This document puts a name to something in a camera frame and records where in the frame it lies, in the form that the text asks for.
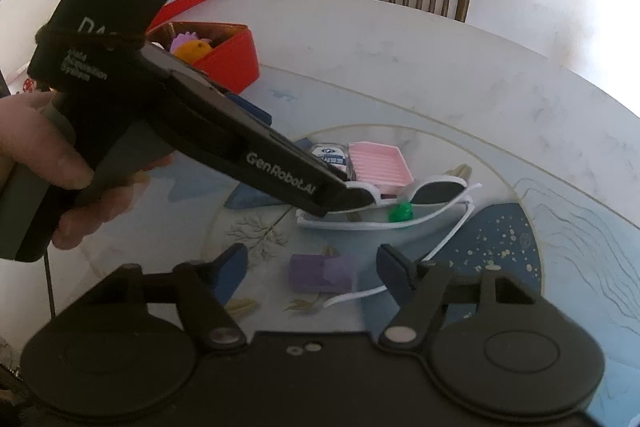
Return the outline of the person's left hand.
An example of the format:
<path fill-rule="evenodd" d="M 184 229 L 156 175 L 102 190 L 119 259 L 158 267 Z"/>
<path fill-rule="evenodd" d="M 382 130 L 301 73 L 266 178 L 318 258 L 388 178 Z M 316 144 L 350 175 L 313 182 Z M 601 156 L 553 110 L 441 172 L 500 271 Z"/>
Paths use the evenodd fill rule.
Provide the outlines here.
<path fill-rule="evenodd" d="M 80 190 L 89 185 L 93 171 L 62 133 L 42 115 L 53 97 L 52 92 L 34 92 L 2 98 L 2 180 L 8 179 L 15 164 L 21 164 L 67 190 Z M 167 167 L 173 160 L 174 156 L 168 155 L 153 161 L 125 184 L 105 191 L 90 205 L 63 213 L 52 236 L 53 246 L 69 251 L 101 225 L 129 211 L 149 184 L 148 172 Z"/>

